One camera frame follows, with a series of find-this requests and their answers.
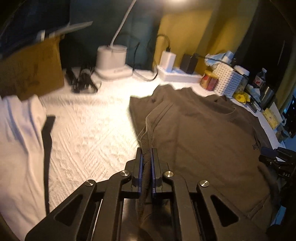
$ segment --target yellow curtain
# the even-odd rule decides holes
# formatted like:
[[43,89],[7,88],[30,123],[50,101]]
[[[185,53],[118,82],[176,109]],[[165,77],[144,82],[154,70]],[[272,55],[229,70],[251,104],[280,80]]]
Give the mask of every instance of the yellow curtain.
[[[206,55],[235,52],[243,40],[254,16],[259,0],[204,0],[171,11],[167,1],[167,13],[163,16],[159,34],[166,34],[171,41],[171,51],[177,55],[174,66],[180,66],[184,53]],[[159,63],[166,42],[158,38],[155,60]],[[206,66],[198,62],[196,71],[204,72]]]
[[278,91],[276,92],[276,106],[280,110],[280,113],[287,107],[292,99],[293,92],[296,88],[296,37],[293,41],[293,49],[291,57],[280,84]]

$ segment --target white garment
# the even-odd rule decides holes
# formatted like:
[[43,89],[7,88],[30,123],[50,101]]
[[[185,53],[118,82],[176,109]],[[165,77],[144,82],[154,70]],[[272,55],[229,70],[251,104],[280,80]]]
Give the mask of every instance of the white garment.
[[37,96],[21,102],[0,98],[0,213],[23,241],[45,216],[44,148],[46,112]]

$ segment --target bottle label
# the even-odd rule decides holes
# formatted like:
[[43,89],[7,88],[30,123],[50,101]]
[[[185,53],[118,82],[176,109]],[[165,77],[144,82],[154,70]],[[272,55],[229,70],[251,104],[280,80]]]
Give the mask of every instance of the bottle label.
[[254,83],[261,87],[261,85],[264,83],[264,80],[262,80],[260,77],[256,76],[254,79]]

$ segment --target dark green curtain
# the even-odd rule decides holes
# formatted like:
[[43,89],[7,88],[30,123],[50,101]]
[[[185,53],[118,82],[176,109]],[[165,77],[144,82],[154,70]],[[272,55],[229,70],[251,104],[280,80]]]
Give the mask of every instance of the dark green curtain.
[[[97,48],[109,45],[132,0],[72,0],[70,22],[93,21],[90,27],[66,34],[60,43],[62,67],[95,65]],[[128,47],[126,62],[133,66],[134,51],[140,41],[136,55],[136,67],[151,69],[156,35],[162,17],[162,1],[137,0],[130,12],[115,44]],[[151,39],[151,54],[146,50]]]

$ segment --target metal screw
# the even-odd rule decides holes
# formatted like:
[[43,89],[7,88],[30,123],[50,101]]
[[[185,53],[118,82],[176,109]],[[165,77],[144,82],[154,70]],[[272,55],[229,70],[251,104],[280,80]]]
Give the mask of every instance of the metal screw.
[[204,188],[208,187],[210,183],[207,180],[202,180],[200,181],[200,185]]
[[120,175],[123,177],[127,177],[129,175],[129,171],[128,170],[123,170],[120,172]]
[[166,177],[172,177],[172,176],[174,175],[174,173],[171,172],[171,171],[166,171],[166,172],[164,173],[164,175],[165,175]]
[[94,180],[87,180],[84,184],[87,187],[91,187],[94,184]]

